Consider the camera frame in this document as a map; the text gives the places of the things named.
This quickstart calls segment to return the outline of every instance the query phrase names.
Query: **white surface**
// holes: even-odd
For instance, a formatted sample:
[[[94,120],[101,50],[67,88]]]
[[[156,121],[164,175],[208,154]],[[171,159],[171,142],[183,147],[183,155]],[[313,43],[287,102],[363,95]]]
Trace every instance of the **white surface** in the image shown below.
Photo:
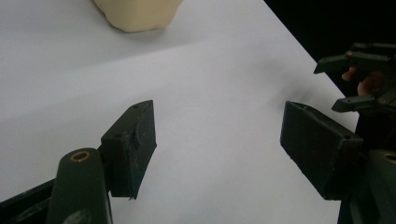
[[[0,201],[154,100],[157,143],[114,223],[336,223],[279,144],[283,105],[356,116],[262,0],[185,1],[165,30],[125,34],[91,1],[0,0]]]

